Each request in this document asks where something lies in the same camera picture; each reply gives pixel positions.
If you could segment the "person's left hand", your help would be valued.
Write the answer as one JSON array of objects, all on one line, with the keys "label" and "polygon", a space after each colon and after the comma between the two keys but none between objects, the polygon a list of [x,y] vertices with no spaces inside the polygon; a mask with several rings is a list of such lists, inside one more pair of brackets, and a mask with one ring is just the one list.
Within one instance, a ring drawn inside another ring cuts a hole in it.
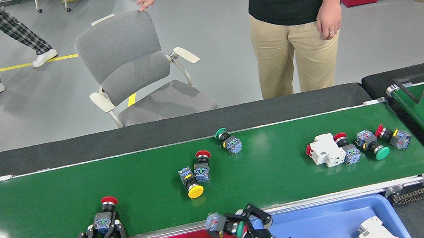
[{"label": "person's left hand", "polygon": [[340,31],[342,24],[340,0],[325,1],[317,14],[317,29],[321,40],[332,40]]}]

